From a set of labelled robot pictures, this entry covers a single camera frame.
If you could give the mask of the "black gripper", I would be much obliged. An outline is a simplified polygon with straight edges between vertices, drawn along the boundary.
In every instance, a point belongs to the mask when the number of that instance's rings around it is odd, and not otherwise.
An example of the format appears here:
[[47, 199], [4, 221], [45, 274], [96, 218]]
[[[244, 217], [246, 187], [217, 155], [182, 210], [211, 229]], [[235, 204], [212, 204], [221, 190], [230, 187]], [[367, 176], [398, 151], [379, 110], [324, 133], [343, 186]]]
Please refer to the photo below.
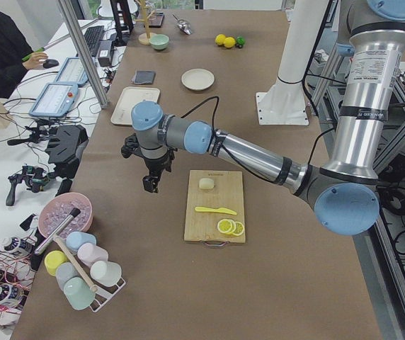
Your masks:
[[160, 147], [157, 151], [164, 153], [160, 156], [148, 155], [148, 149], [141, 148], [136, 134], [132, 134], [125, 138], [124, 145], [121, 147], [121, 155], [124, 158], [129, 158], [135, 155], [144, 160], [145, 165], [149, 170], [149, 174], [142, 179], [143, 188], [149, 193], [158, 193], [158, 184], [161, 179], [163, 170], [171, 172], [172, 161], [174, 160], [174, 148]]

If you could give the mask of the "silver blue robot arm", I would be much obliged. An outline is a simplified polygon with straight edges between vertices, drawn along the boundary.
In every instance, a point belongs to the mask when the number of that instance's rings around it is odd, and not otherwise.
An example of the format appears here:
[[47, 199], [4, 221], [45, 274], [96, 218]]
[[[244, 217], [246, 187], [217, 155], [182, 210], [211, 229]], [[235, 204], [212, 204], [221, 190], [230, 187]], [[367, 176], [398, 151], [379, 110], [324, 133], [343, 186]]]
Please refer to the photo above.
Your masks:
[[338, 44], [351, 49], [353, 60], [333, 151], [323, 166], [298, 164], [202, 121], [167, 115], [152, 101], [132, 109], [134, 133], [125, 140], [122, 155], [144, 160], [149, 170], [144, 189], [155, 192], [175, 150], [209, 153], [288, 187], [328, 230], [364, 232], [379, 216], [373, 161], [405, 50], [405, 1], [343, 1]]

